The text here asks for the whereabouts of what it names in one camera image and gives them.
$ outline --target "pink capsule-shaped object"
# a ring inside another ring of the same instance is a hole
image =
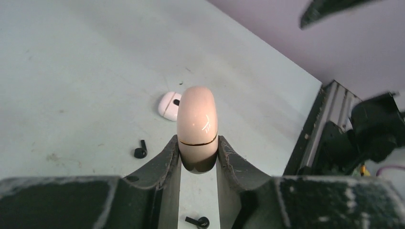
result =
[[[181,161],[192,173],[213,168],[218,149],[215,100],[206,87],[190,87],[181,96],[177,113],[177,139]]]

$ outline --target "white table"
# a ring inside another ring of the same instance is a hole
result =
[[[279,176],[320,82],[204,0],[1,0],[0,178],[129,174],[176,134],[160,97],[193,85],[219,134]],[[179,228],[219,228],[215,168],[182,171]]]

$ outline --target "small white object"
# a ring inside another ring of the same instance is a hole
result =
[[[188,88],[179,106],[177,139],[184,167],[192,173],[213,168],[218,149],[214,96],[206,87]]]
[[[159,114],[171,121],[177,121],[181,94],[175,92],[166,93],[159,103]]]

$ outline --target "table surface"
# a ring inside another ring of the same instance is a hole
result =
[[[194,85],[212,90],[219,134],[280,176],[320,88],[203,0],[1,0],[0,41],[0,178],[125,176],[176,134],[161,96]],[[179,228],[219,228],[215,168],[183,169],[180,195]]]

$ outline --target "gold seam line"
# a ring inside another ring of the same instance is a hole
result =
[[[213,138],[213,140],[211,140],[211,141],[209,141],[209,142],[206,142],[206,143],[191,144],[191,143],[183,142],[183,141],[181,141],[180,139],[179,139],[179,142],[185,144],[186,146],[204,146],[204,145],[208,145],[208,144],[210,144],[211,142],[215,141],[215,139],[217,138],[217,136],[218,136],[218,132],[216,133],[216,135],[215,135],[215,137]]]
[[[171,100],[174,98],[175,95],[176,95],[176,93],[174,93],[174,94],[171,96],[170,102],[167,104],[166,109],[165,109],[165,112],[163,112],[163,116],[166,114],[167,108],[169,108],[169,105],[170,105],[170,103],[171,103]]]

